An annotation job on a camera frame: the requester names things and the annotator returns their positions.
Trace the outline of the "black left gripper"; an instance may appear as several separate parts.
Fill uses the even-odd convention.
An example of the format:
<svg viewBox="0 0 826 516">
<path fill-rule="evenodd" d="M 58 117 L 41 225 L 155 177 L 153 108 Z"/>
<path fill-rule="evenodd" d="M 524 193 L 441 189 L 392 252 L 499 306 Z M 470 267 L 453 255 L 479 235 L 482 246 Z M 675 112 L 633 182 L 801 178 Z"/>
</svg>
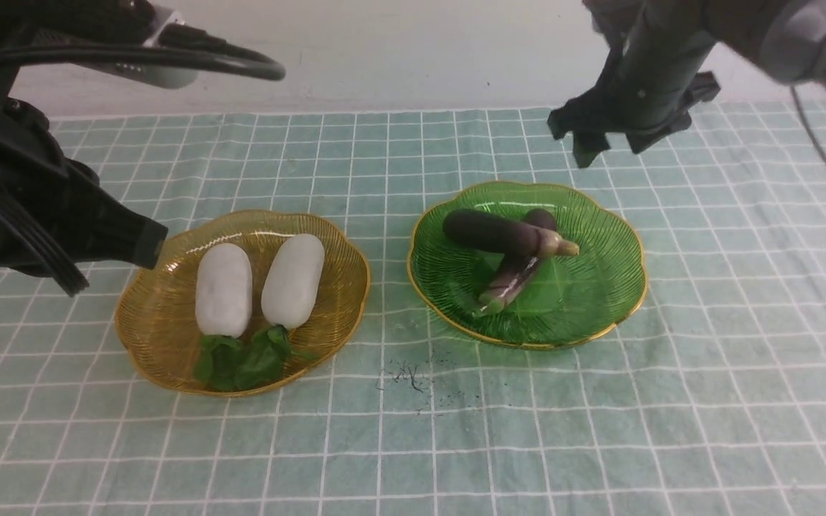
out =
<svg viewBox="0 0 826 516">
<path fill-rule="evenodd" d="M 35 107 L 0 105 L 0 268 L 88 287 L 82 262 L 158 262 L 167 226 L 126 208 L 96 173 L 68 158 Z"/>
</svg>

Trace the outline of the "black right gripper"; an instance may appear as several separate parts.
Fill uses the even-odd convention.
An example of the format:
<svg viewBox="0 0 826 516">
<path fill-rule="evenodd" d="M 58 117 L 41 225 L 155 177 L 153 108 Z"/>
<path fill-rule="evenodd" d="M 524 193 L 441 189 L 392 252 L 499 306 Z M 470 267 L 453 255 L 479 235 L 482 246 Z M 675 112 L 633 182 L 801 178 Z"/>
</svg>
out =
<svg viewBox="0 0 826 516">
<path fill-rule="evenodd" d="M 692 125 L 689 110 L 721 91 L 701 68 L 716 39 L 707 1 L 601 1 L 599 29 L 609 45 L 599 98 L 575 97 L 548 114 L 554 140 L 571 134 L 580 169 L 610 149 L 607 132 L 627 135 L 641 154 Z"/>
</svg>

